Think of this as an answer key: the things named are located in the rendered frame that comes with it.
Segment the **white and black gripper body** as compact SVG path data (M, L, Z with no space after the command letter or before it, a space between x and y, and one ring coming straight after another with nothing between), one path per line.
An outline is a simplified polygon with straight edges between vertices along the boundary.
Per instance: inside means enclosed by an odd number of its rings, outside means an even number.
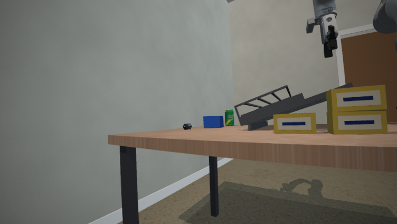
M325 44L325 42L328 41L327 39L327 34L330 34L330 30L328 30L328 26L333 25L334 31L336 38L338 36L338 27L336 23L336 15L335 14L328 14L322 16L318 21L317 24L320 25L320 33L321 33L321 39L322 39L322 44Z

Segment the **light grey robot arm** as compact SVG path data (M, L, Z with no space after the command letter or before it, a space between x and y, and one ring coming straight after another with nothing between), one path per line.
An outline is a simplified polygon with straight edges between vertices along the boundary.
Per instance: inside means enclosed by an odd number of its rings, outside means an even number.
M324 15L337 16L335 0L313 0L315 19L307 20L306 33L312 33L314 25ZM397 31L397 0L381 0L374 15L373 26L376 31L390 34Z

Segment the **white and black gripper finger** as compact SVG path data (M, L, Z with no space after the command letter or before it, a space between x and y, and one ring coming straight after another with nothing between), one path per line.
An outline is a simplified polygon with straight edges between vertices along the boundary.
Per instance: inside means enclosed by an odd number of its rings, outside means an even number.
M334 26L328 26L328 30L330 30L330 34L327 34L327 43L328 43L328 50L335 50L337 49L337 40L335 36Z
M329 58L329 57L332 57L332 56L333 56L332 50L328 50L328 43L325 42L325 44L324 44L324 57L325 58Z

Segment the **blue open bin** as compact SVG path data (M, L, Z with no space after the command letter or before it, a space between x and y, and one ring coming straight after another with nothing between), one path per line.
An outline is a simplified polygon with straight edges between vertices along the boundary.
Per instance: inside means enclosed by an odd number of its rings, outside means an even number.
M223 116L203 116L204 128L224 127Z

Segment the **green and yellow drink can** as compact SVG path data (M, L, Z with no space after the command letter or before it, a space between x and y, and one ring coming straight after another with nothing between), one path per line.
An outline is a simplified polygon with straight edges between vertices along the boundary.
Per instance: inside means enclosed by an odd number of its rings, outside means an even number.
M234 125L234 112L233 109L225 110L225 125L233 126Z

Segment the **yellow butter carton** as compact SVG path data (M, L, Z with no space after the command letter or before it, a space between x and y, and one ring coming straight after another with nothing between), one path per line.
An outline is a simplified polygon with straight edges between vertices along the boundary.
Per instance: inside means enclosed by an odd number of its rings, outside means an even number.
M274 134L316 134L315 113L273 115Z
M331 89L327 112L387 109L385 85Z
M327 112L327 130L333 135L387 134L386 109Z

